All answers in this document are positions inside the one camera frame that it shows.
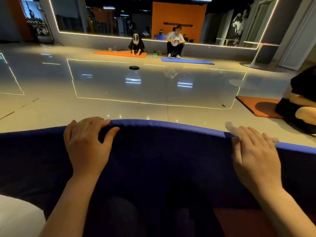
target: door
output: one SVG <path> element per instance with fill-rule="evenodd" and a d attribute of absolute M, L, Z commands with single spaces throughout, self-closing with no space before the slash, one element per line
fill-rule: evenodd
<path fill-rule="evenodd" d="M 285 55 L 281 67 L 299 70 L 316 44 L 316 0 L 313 1 L 301 25 L 298 27 Z"/>

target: black shorts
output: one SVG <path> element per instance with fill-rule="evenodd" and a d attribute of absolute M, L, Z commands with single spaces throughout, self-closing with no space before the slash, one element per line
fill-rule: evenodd
<path fill-rule="evenodd" d="M 285 121 L 295 124 L 307 134 L 316 134 L 316 125 L 308 124 L 301 119 L 296 118 L 295 114 L 302 106 L 290 102 L 289 99 L 282 98 L 276 105 L 276 112 L 284 117 Z"/>

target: mirror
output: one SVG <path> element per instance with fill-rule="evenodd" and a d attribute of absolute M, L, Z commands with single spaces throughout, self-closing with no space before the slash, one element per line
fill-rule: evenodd
<path fill-rule="evenodd" d="M 278 0 L 50 0 L 59 31 L 257 48 Z"/>

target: black banner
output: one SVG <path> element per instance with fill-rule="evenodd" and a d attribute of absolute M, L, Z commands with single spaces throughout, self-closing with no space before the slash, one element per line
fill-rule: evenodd
<path fill-rule="evenodd" d="M 186 27 L 193 27 L 193 25 L 190 25 L 190 24 L 179 24 L 179 23 L 172 23 L 172 22 L 164 22 L 163 24 L 164 25 L 170 25 L 170 26 L 180 25 L 180 26 L 186 26 Z"/>

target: blue yoga mat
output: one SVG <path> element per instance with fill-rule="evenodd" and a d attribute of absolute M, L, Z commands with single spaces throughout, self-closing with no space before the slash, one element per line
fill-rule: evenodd
<path fill-rule="evenodd" d="M 206 64 L 206 65 L 215 65 L 212 62 L 206 60 L 193 60 L 193 59 L 177 59 L 177 58 L 166 58 L 162 57 L 163 62 L 180 62 L 180 63 L 195 63 L 195 64 Z"/>

